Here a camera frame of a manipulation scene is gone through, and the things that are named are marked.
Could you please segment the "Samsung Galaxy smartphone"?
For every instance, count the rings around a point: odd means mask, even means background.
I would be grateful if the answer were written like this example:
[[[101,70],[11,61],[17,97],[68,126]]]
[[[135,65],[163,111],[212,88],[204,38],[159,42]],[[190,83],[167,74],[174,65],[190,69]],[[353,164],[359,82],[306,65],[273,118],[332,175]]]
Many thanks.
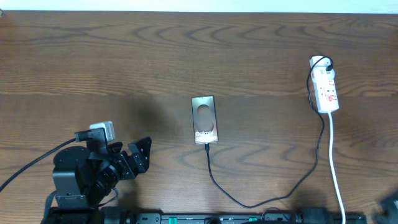
[[[218,142],[214,96],[192,98],[193,137],[195,144]]]

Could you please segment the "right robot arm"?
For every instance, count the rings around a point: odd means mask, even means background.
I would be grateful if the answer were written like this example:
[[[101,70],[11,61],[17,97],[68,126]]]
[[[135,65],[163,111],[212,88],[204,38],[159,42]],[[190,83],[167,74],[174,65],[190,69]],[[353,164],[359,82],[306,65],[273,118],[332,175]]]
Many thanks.
[[[375,213],[373,220],[380,224],[397,223],[397,191],[391,193],[386,198],[379,201],[382,208],[381,213]],[[305,208],[299,212],[302,223],[316,224],[338,224],[343,223],[341,215],[331,213],[325,208]],[[346,215],[346,224],[367,224],[365,215],[359,213],[349,213]]]

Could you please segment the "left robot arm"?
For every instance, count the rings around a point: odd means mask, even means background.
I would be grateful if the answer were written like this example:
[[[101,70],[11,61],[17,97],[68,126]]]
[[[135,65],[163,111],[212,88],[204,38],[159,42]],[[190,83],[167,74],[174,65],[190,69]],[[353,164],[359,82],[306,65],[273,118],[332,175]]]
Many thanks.
[[[142,138],[122,150],[121,142],[108,144],[104,137],[84,140],[54,159],[55,191],[45,203],[43,223],[136,223],[134,212],[103,202],[121,180],[135,179],[149,168],[152,139]]]

